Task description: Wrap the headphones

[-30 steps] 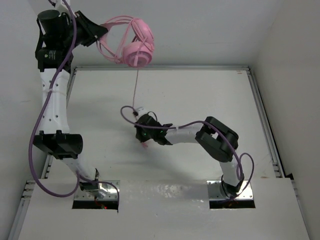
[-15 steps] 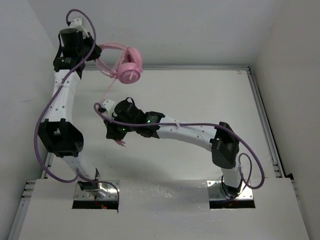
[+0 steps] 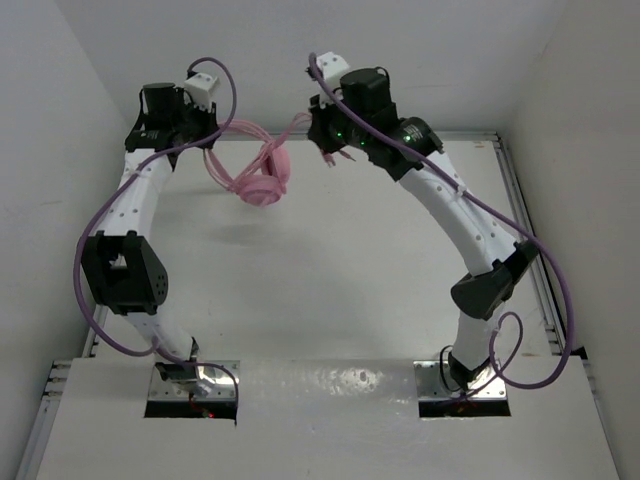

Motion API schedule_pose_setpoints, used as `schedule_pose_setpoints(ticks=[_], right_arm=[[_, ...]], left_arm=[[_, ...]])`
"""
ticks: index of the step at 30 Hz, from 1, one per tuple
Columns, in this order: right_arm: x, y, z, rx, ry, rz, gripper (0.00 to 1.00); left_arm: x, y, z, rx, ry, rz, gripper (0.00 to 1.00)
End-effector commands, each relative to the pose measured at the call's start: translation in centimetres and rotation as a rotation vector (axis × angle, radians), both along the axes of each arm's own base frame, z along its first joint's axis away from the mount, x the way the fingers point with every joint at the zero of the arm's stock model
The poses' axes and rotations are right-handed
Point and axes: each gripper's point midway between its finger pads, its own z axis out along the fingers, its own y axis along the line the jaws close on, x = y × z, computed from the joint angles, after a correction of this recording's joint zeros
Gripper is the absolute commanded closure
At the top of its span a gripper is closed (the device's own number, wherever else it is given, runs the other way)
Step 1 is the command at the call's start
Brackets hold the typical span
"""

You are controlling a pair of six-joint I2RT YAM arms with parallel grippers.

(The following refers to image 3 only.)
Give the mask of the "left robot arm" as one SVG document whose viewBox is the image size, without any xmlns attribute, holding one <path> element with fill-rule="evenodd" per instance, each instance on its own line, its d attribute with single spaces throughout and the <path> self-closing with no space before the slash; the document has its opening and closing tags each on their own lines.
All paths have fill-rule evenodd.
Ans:
<svg viewBox="0 0 640 480">
<path fill-rule="evenodd" d="M 150 244 L 160 193 L 182 148 L 218 131 L 218 80 L 198 74 L 183 85 L 152 83 L 139 93 L 139 114 L 125 139 L 121 194 L 101 214 L 81 249 L 81 267 L 97 304 L 124 318 L 156 357 L 162 380 L 201 381 L 199 346 L 161 313 L 169 276 Z"/>
</svg>

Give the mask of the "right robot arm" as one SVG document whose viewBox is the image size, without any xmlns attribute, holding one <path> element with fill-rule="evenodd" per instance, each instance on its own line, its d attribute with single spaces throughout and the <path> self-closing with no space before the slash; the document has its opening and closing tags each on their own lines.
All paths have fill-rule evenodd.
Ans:
<svg viewBox="0 0 640 480">
<path fill-rule="evenodd" d="M 467 391 L 488 367 L 494 325 L 539 251 L 465 197 L 436 133 L 421 118 L 398 114 L 384 68 L 320 66 L 310 74 L 327 86 L 310 99 L 309 139 L 325 154 L 346 146 L 364 152 L 427 209 L 467 267 L 451 288 L 460 315 L 448 357 L 453 381 Z"/>
</svg>

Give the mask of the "pink headphones with cable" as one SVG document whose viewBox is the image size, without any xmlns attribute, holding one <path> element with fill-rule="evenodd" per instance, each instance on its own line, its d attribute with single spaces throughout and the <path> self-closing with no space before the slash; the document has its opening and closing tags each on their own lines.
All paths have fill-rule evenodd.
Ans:
<svg viewBox="0 0 640 480">
<path fill-rule="evenodd" d="M 237 195 L 243 202 L 255 207 L 272 205 L 287 193 L 291 175 L 290 156 L 284 143 L 296 127 L 310 121 L 309 113 L 300 112 L 282 134 L 274 137 L 258 124 L 234 119 L 225 132 L 241 133 L 261 140 L 263 144 L 257 156 L 236 177 L 228 173 L 212 149 L 203 151 L 204 165 L 218 185 Z"/>
</svg>

